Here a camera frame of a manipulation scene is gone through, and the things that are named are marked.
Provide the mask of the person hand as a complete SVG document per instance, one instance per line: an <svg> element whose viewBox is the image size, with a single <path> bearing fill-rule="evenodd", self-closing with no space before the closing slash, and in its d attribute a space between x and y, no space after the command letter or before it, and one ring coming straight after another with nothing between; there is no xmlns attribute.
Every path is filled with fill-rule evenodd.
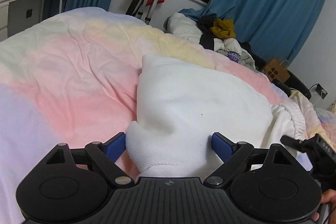
<svg viewBox="0 0 336 224"><path fill-rule="evenodd" d="M336 202L336 191L335 190L329 189L322 194L321 203L324 204L328 202L331 203L331 208L334 209L335 202ZM330 215L329 223L330 224L335 223L335 210Z"/></svg>

